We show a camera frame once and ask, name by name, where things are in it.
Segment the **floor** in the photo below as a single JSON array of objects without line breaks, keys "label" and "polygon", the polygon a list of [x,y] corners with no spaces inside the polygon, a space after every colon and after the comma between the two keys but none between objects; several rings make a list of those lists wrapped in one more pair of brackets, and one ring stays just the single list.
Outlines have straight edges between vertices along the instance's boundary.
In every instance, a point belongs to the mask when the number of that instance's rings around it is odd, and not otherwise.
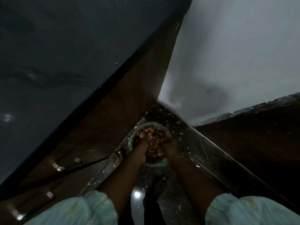
[{"label": "floor", "polygon": [[[208,179],[225,191],[233,193],[237,197],[265,196],[287,204],[281,195],[160,103],[155,103],[136,126],[148,121],[156,121],[169,128],[172,136],[178,139],[179,148],[186,159],[201,169]],[[127,146],[129,136],[130,133],[116,150],[124,148],[126,153],[129,153]],[[110,162],[105,164],[103,169],[95,175],[81,194],[95,189],[112,172],[113,157],[114,154],[111,155]],[[131,194],[134,223],[136,225],[144,224],[143,198],[153,179],[161,174],[168,179],[166,190],[158,200],[166,224],[199,224],[189,200],[177,181],[176,174],[168,165],[164,167],[143,166],[139,171],[136,185]]]}]

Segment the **green plastic bowl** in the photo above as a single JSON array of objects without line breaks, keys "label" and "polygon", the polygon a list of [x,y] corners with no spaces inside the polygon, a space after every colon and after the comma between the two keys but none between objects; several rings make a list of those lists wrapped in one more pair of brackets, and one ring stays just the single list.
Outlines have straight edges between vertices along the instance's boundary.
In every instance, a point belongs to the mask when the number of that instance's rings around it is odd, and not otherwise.
[{"label": "green plastic bowl", "polygon": [[[130,149],[130,151],[132,151],[133,149],[133,143],[134,143],[134,138],[136,137],[137,133],[141,130],[143,130],[146,127],[150,127],[153,126],[155,129],[162,131],[166,137],[171,137],[171,133],[168,130],[167,127],[164,127],[162,124],[159,124],[155,121],[151,121],[151,122],[146,122],[140,126],[138,126],[135,131],[131,134],[129,141],[128,141],[128,147]],[[152,162],[146,162],[145,166],[166,166],[168,164],[167,158],[165,156],[161,156],[158,158],[155,158],[154,161]]]}]

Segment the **light blue sleeve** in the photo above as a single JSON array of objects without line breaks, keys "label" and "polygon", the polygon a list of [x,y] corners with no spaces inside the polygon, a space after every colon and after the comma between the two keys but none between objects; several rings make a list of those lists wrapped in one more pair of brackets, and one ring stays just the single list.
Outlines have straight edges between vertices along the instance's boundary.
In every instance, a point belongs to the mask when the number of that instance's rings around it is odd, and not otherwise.
[{"label": "light blue sleeve", "polygon": [[291,225],[300,224],[300,216],[265,197],[248,196],[238,199],[225,193],[217,196],[208,207],[205,224]]},{"label": "light blue sleeve", "polygon": [[106,194],[93,190],[83,197],[63,200],[25,223],[37,224],[117,225],[118,215]]}]

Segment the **metal handle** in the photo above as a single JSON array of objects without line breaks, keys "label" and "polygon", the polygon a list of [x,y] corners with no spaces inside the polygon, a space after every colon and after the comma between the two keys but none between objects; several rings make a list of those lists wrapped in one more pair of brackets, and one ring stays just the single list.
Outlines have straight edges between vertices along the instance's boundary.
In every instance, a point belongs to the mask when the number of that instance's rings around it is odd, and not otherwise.
[{"label": "metal handle", "polygon": [[72,164],[70,166],[65,167],[65,166],[59,166],[56,162],[54,162],[54,163],[52,163],[52,166],[58,171],[63,171],[63,170],[77,168],[77,167],[81,166],[83,163],[82,160],[79,159],[78,157],[76,157],[74,160],[77,162],[77,164]]},{"label": "metal handle", "polygon": [[16,208],[11,213],[16,218],[16,220],[19,220],[19,221],[23,220],[25,217],[28,217],[28,216],[34,214],[35,212],[37,212],[41,208],[45,207],[47,204],[50,204],[56,198],[55,195],[53,193],[51,193],[50,191],[46,195],[47,195],[47,197],[49,197],[49,200],[47,202],[41,204],[40,206],[36,207],[35,209],[32,209],[30,212],[20,213],[19,210]]}]

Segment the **grey wall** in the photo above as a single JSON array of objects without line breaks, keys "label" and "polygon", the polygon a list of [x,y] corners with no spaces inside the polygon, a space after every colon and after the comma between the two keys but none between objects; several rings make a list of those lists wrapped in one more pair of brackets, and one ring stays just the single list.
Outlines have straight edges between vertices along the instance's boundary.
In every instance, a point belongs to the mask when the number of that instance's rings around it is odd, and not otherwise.
[{"label": "grey wall", "polygon": [[193,0],[159,101],[190,125],[300,91],[300,0]]}]

